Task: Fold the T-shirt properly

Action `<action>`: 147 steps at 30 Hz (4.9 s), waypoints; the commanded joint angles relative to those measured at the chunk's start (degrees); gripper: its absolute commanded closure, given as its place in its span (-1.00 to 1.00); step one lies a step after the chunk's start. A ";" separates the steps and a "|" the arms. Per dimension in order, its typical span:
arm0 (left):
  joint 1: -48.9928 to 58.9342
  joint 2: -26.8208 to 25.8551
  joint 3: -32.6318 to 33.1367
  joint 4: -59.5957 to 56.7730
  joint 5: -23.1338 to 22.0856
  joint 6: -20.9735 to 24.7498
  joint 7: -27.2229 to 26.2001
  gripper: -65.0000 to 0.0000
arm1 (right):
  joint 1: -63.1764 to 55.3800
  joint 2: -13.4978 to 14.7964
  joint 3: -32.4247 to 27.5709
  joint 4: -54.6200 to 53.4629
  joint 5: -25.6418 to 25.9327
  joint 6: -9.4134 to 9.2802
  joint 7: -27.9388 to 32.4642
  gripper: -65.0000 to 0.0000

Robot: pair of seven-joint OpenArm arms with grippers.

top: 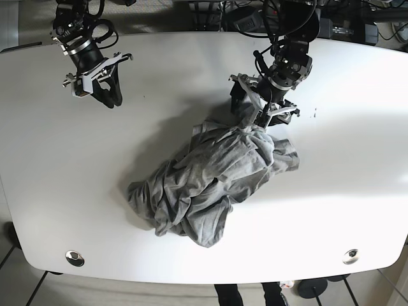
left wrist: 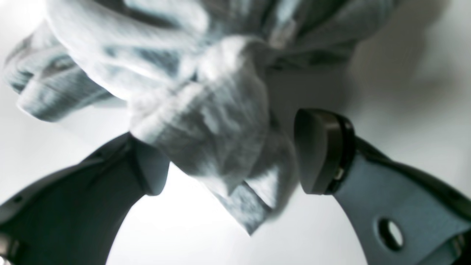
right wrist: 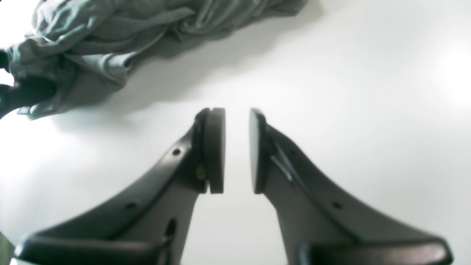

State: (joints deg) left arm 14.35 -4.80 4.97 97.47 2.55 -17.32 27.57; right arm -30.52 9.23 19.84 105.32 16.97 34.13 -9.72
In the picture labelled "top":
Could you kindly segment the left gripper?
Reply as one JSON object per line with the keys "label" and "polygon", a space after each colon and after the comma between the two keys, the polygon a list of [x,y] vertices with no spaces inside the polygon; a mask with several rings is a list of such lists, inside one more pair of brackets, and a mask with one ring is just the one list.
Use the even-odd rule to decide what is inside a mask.
{"label": "left gripper", "polygon": [[297,105],[286,100],[279,87],[275,88],[260,76],[246,74],[231,75],[234,82],[231,89],[231,113],[242,118],[246,124],[261,128],[291,122],[292,116],[299,116]]}

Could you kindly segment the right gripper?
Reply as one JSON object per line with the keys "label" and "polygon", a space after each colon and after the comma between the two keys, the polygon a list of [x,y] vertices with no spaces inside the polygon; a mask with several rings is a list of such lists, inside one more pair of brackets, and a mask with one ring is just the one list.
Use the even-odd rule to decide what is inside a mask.
{"label": "right gripper", "polygon": [[69,56],[76,73],[68,73],[62,82],[64,88],[81,78],[89,87],[93,86],[92,97],[109,109],[122,105],[119,83],[119,64],[132,60],[133,55],[117,52],[112,58],[104,57],[95,43],[74,43],[62,46],[63,54]]}

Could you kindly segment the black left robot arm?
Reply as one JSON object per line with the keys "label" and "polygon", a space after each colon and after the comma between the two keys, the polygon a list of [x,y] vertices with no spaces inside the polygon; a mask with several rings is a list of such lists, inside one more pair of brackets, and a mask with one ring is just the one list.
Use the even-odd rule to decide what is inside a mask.
{"label": "black left robot arm", "polygon": [[268,39],[265,49],[273,57],[268,66],[263,52],[253,52],[257,75],[242,73],[231,75],[233,87],[230,92],[231,118],[241,125],[267,128],[289,124],[293,116],[299,116],[297,106],[286,100],[285,95],[296,89],[312,69],[308,55],[309,43],[320,31],[320,12],[316,1],[264,1],[263,7],[243,6],[226,10],[226,3],[219,9],[208,4],[206,23],[200,25],[201,11],[194,24],[197,31],[214,33],[240,33],[246,37]]}

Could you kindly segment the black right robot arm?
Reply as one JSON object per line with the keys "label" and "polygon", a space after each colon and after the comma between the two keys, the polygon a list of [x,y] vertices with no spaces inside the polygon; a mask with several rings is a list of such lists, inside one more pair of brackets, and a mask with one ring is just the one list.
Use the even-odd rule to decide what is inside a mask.
{"label": "black right robot arm", "polygon": [[108,58],[102,54],[119,41],[114,24],[101,18],[104,8],[105,2],[100,1],[98,12],[91,14],[88,1],[58,1],[50,35],[76,68],[66,75],[62,86],[71,87],[76,98],[92,96],[113,109],[122,105],[119,64],[133,56],[116,52]]}

